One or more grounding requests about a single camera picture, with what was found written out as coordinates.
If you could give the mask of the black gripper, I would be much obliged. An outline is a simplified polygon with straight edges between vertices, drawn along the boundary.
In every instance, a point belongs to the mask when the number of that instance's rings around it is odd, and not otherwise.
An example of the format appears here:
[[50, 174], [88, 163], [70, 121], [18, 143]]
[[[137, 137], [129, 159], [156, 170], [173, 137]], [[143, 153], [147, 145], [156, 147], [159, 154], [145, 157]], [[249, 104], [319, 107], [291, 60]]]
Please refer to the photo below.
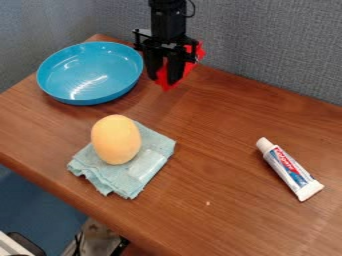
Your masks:
[[167, 55], [167, 82], [169, 85], [173, 85], [183, 77], [185, 50], [181, 46], [197, 43], [185, 35], [185, 22], [189, 17], [192, 15], [187, 14], [185, 8], [152, 8], [151, 28], [132, 30], [135, 48], [143, 52], [151, 80], [157, 79], [156, 72], [163, 65], [163, 57]]

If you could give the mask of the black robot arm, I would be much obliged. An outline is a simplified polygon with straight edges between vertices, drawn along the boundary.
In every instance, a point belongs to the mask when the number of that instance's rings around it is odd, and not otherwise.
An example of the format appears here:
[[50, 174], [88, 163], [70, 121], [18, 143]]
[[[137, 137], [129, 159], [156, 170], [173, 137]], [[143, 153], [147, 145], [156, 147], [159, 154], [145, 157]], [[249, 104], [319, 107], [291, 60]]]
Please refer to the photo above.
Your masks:
[[151, 28], [135, 29], [135, 49], [143, 53], [147, 75], [164, 91], [180, 80], [203, 58], [201, 43], [185, 35], [191, 0], [148, 0]]

